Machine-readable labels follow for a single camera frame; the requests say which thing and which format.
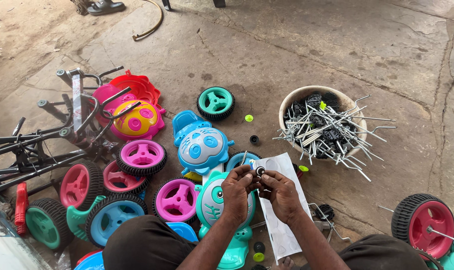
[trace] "rubber hose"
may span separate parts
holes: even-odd
[[[142,34],[133,35],[132,38],[134,39],[134,41],[137,41],[137,39],[144,37],[150,33],[153,33],[155,30],[157,30],[160,27],[160,25],[162,24],[162,21],[164,20],[164,12],[162,11],[162,8],[157,3],[155,3],[152,0],[144,0],[144,1],[150,2],[150,3],[154,4],[155,6],[157,6],[157,8],[160,10],[160,19],[157,22],[157,24],[154,27],[152,27],[149,31],[144,32]]]

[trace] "bare foot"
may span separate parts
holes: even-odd
[[[284,257],[279,260],[279,265],[272,263],[270,270],[290,270],[295,266],[295,262],[290,257]]]

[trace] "man's right hand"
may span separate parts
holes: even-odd
[[[273,212],[280,221],[291,226],[298,215],[305,214],[292,180],[277,171],[266,170],[260,183],[259,196],[270,200]]]

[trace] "man's left hand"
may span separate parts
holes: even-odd
[[[250,165],[242,165],[232,169],[222,183],[224,193],[222,216],[235,220],[238,225],[247,218],[248,194],[261,186],[260,179],[252,175],[255,175],[255,171],[250,170]]]

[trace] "green wheel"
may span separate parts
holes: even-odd
[[[209,120],[222,120],[227,118],[235,107],[235,97],[222,87],[211,87],[200,93],[197,98],[199,113]]]
[[[33,238],[54,251],[62,251],[74,238],[68,229],[67,210],[51,198],[33,201],[27,207],[25,222]]]

